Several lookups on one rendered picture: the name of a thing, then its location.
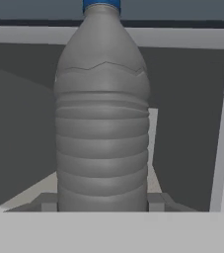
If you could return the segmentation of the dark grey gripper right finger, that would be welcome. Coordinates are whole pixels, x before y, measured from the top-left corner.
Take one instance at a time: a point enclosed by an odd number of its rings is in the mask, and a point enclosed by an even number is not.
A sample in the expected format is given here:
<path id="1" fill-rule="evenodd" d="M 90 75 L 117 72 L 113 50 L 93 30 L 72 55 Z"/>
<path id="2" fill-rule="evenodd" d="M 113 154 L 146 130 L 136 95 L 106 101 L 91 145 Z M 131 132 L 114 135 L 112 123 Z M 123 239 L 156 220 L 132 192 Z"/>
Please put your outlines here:
<path id="1" fill-rule="evenodd" d="M 149 211 L 193 211 L 187 206 L 176 203 L 167 193 L 149 193 L 148 207 Z"/>

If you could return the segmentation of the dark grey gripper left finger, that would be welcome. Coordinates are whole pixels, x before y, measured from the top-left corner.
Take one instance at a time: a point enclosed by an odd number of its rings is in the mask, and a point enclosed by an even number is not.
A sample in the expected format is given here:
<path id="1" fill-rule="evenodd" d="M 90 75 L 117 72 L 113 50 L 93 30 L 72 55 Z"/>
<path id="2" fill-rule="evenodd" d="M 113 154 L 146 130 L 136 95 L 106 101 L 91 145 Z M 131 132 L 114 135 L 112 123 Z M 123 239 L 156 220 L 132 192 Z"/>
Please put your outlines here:
<path id="1" fill-rule="evenodd" d="M 57 211 L 57 194 L 42 193 L 30 203 L 10 209 L 10 211 Z"/>

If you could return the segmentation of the grey water bottle blue cap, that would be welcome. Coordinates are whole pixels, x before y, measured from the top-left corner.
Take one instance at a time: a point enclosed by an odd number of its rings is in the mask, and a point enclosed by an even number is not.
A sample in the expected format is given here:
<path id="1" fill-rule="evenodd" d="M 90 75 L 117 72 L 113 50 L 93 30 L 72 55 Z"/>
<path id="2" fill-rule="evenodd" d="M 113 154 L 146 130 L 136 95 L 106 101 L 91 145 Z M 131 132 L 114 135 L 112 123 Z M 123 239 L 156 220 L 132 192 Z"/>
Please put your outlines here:
<path id="1" fill-rule="evenodd" d="M 120 0 L 83 0 L 57 65 L 60 211 L 146 211 L 150 85 Z"/>

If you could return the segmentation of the white fridge with dark interior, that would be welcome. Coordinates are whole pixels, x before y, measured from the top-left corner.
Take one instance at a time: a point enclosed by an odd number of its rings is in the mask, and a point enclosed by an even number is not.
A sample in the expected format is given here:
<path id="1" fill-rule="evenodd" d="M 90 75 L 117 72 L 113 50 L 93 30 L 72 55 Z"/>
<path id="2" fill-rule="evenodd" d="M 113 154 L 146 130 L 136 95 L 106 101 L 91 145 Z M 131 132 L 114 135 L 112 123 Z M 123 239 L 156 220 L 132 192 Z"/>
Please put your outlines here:
<path id="1" fill-rule="evenodd" d="M 0 27 L 0 205 L 48 176 L 57 180 L 55 76 L 83 21 Z M 150 85 L 147 209 L 149 193 L 167 193 L 194 211 L 210 211 L 224 24 L 120 22 L 143 56 Z"/>

